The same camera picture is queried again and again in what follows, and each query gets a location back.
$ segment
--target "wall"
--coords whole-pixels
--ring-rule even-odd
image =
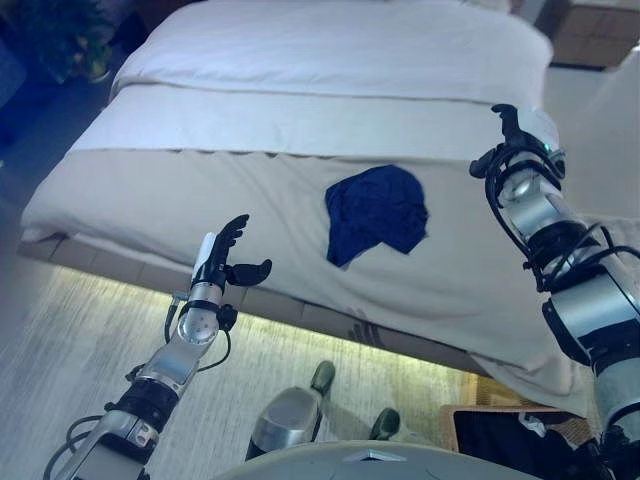
[[[614,72],[550,69],[545,109],[567,150],[575,210],[640,217],[640,50]]]
[[[16,93],[25,76],[24,67],[0,38],[0,107]]]

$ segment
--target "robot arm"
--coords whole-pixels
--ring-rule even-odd
[[[594,235],[560,191],[564,154],[554,150],[548,117],[537,112],[529,132],[518,111],[496,105],[504,143],[472,162],[500,225],[526,257],[539,291],[551,293],[545,320],[565,354],[588,365],[605,426],[602,459],[617,478],[640,475],[640,295],[617,254],[639,253]],[[551,138],[541,141],[540,138]]]
[[[229,249],[242,235],[248,215],[236,218],[216,236],[205,236],[195,263],[187,303],[166,345],[137,372],[131,387],[87,436],[64,465],[57,480],[137,480],[144,478],[159,435],[185,389],[198,371],[200,359],[218,331],[228,332],[237,312],[220,306],[226,283],[251,286],[271,271],[262,265],[226,264]]]

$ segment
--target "bed sheet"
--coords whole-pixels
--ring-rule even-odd
[[[428,237],[410,255],[380,245],[338,269],[325,260],[324,191],[386,163],[422,183]],[[187,266],[206,231],[249,213],[229,261],[271,258],[264,288],[468,350],[528,397],[582,412],[575,366],[546,327],[533,278],[467,168],[433,159],[81,150],[38,187],[23,225],[109,239]]]
[[[193,149],[467,161],[502,141],[490,104],[125,88],[71,150]]]

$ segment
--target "nightstand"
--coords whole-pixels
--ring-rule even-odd
[[[135,6],[147,33],[151,33],[173,12],[196,1],[201,0],[135,0]]]

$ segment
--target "bed frame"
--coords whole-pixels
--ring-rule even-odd
[[[156,291],[185,291],[189,275],[125,258],[64,235],[21,242],[21,255]],[[487,373],[464,350],[374,325],[261,288],[230,285],[223,300],[239,311],[468,372]]]

